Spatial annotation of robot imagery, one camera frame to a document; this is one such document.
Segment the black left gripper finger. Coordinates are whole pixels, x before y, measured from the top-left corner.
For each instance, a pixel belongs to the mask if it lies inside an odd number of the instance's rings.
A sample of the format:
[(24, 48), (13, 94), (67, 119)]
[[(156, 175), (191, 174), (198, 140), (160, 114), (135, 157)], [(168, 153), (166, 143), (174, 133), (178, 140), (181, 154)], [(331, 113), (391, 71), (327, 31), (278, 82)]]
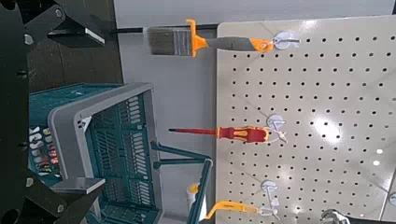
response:
[(103, 178), (75, 177), (48, 187), (28, 176), (18, 224), (79, 224), (105, 183)]
[(25, 43), (51, 39), (68, 48), (100, 48), (105, 38), (84, 0), (18, 0)]

